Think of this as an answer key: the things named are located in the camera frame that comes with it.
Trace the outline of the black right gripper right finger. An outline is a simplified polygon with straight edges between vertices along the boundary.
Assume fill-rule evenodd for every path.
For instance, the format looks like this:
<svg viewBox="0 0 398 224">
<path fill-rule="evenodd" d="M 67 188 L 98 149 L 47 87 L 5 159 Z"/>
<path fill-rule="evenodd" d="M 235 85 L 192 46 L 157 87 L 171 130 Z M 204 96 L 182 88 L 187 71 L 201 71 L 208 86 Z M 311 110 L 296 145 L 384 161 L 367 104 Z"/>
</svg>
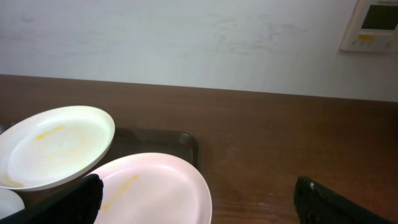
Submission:
<svg viewBox="0 0 398 224">
<path fill-rule="evenodd" d="M 294 205 L 300 224 L 392 224 L 308 177 L 297 179 Z"/>
</svg>

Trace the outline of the pink plate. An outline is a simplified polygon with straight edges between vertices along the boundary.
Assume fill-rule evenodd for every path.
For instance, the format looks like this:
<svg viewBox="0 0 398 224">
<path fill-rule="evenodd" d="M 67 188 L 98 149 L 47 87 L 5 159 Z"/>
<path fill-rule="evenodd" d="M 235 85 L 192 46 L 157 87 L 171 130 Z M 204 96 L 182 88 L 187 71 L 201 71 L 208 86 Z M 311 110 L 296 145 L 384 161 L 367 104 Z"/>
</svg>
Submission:
<svg viewBox="0 0 398 224">
<path fill-rule="evenodd" d="M 211 223 L 209 187 L 200 172 L 179 157 L 134 154 L 93 173 L 104 185 L 96 223 Z"/>
</svg>

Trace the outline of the cream plate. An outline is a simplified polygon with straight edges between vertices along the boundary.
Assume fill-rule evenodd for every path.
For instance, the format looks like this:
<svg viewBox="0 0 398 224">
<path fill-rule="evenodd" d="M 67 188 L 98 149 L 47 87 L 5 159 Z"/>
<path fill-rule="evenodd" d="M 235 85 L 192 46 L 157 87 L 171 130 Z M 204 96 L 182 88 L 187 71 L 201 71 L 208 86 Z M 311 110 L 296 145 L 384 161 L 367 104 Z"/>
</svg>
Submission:
<svg viewBox="0 0 398 224">
<path fill-rule="evenodd" d="M 113 118 L 91 106 L 66 106 L 33 115 L 1 134 L 1 187 L 50 189 L 93 168 L 115 133 Z"/>
</svg>

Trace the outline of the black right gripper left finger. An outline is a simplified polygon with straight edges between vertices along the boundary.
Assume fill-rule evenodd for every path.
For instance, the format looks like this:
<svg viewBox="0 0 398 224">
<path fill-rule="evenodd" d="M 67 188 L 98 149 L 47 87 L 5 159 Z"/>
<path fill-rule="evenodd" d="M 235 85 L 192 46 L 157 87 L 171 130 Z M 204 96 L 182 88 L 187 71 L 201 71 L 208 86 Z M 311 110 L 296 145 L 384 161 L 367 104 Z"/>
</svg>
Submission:
<svg viewBox="0 0 398 224">
<path fill-rule="evenodd" d="M 93 224 L 101 208 L 104 183 L 90 174 L 37 205 L 1 219 L 2 224 Z"/>
</svg>

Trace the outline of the white grey plate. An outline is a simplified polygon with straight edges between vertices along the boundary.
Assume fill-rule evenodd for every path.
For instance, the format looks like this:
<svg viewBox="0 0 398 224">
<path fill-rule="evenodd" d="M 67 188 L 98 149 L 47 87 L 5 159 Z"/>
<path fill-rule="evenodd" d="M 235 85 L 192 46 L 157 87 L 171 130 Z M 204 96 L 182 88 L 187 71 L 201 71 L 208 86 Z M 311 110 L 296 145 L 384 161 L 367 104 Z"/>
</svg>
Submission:
<svg viewBox="0 0 398 224">
<path fill-rule="evenodd" d="M 0 189 L 0 219 L 25 209 L 23 200 L 9 189 Z"/>
</svg>

